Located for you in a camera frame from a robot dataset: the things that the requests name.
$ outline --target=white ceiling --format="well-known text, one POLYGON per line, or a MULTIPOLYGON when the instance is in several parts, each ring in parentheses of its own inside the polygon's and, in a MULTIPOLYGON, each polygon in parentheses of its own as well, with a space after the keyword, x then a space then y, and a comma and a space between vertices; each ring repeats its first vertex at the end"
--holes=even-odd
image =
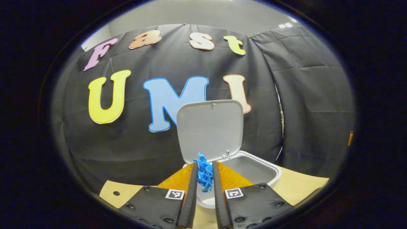
POLYGON ((294 23, 287 14, 255 0, 154 0, 124 13, 86 40, 89 50, 110 37, 161 24, 200 24, 248 36, 294 23))

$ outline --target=yellow letter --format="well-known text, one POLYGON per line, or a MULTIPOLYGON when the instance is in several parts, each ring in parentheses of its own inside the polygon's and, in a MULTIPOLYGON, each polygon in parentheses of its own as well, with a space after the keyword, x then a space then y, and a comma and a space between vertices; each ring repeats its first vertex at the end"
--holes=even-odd
POLYGON ((243 45, 243 43, 241 41, 239 41, 238 39, 236 39, 235 36, 225 36, 223 38, 228 40, 229 47, 234 53, 237 53, 239 55, 246 54, 246 51, 244 51, 243 49, 240 49, 240 47, 239 47, 239 45, 243 45))
POLYGON ((243 114, 251 111, 252 107, 247 103, 245 89, 243 88, 245 77, 242 75, 225 75, 223 80, 229 84, 232 99, 242 104, 243 114))
POLYGON ((134 41, 129 45, 129 49, 140 48, 145 44, 154 44, 161 40, 159 30, 151 30, 142 33, 134 38, 134 41))
POLYGON ((114 73, 110 79, 113 80, 113 101, 109 109, 102 109, 100 106, 102 85, 106 78, 100 77, 89 84, 89 115, 98 124, 111 123, 116 120, 123 111, 125 104, 125 83, 131 72, 123 70, 114 73))
POLYGON ((210 37, 208 34, 204 33, 191 33, 189 37, 192 39, 192 41, 189 41, 189 43, 192 45, 194 48, 200 48, 200 49, 206 49, 206 50, 212 50, 215 48, 215 44, 213 44, 212 37, 210 37))

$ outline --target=bin lid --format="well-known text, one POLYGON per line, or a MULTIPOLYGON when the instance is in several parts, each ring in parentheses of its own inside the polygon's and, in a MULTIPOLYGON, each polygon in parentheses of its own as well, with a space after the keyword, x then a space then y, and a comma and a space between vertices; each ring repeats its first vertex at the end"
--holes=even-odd
POLYGON ((183 105, 177 113, 178 140, 186 163, 208 161, 237 153, 242 146, 243 107, 236 100, 214 100, 183 105))

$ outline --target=pink letter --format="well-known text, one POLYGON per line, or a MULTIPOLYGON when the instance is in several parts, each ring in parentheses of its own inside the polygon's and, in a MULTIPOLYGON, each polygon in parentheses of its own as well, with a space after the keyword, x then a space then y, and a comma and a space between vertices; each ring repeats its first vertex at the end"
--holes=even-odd
POLYGON ((109 45, 113 45, 117 42, 117 38, 111 39, 110 41, 106 41, 103 44, 100 44, 98 46, 95 47, 95 50, 93 51, 92 56, 89 59, 88 64, 85 66, 85 68, 83 69, 83 71, 89 70, 93 67, 95 67, 98 63, 98 57, 102 57, 106 54, 107 50, 109 49, 109 45))
POLYGON ((242 75, 225 75, 223 80, 229 84, 232 99, 242 104, 243 114, 249 112, 252 107, 247 103, 245 89, 243 88, 245 77, 242 75))

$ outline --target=foam letter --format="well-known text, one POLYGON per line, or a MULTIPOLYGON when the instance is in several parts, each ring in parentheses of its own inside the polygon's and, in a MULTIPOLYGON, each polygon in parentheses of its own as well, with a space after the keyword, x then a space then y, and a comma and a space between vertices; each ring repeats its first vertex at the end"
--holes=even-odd
POLYGON ((182 105, 206 101, 206 77, 194 76, 188 79, 179 97, 168 80, 164 78, 150 79, 144 82, 143 87, 150 93, 151 118, 149 125, 151 132, 168 130, 170 123, 164 119, 164 110, 177 125, 177 113, 182 105))
POLYGON ((223 80, 229 84, 232 99, 242 104, 243 114, 249 112, 252 107, 247 103, 245 89, 243 88, 245 77, 242 75, 225 75, 223 80))
POLYGON ((100 106, 102 85, 106 78, 100 77, 89 84, 89 115, 98 124, 111 123, 116 120, 123 111, 125 104, 125 83, 131 72, 123 70, 114 73, 110 79, 113 80, 113 100, 109 109, 103 110, 100 106))
POLYGON ((117 42, 117 38, 111 39, 110 41, 106 41, 103 44, 100 44, 95 47, 92 56, 89 59, 88 64, 85 66, 83 71, 89 70, 93 67, 95 67, 98 63, 98 57, 102 57, 106 54, 107 50, 109 49, 109 45, 114 45, 117 42))
POLYGON ((199 48, 199 49, 206 49, 206 50, 212 50, 215 48, 215 44, 213 44, 212 37, 209 36, 208 34, 204 33, 191 33, 189 37, 192 39, 189 41, 189 43, 192 45, 194 48, 199 48))
POLYGON ((129 49, 140 48, 143 45, 157 43, 161 40, 159 30, 151 30, 142 33, 134 38, 134 41, 129 45, 129 49))
POLYGON ((239 41, 238 39, 236 39, 235 36, 224 36, 223 38, 228 40, 229 47, 233 52, 235 52, 239 55, 246 54, 246 51, 244 51, 243 49, 240 49, 240 47, 239 47, 239 45, 243 45, 243 43, 241 41, 239 41))

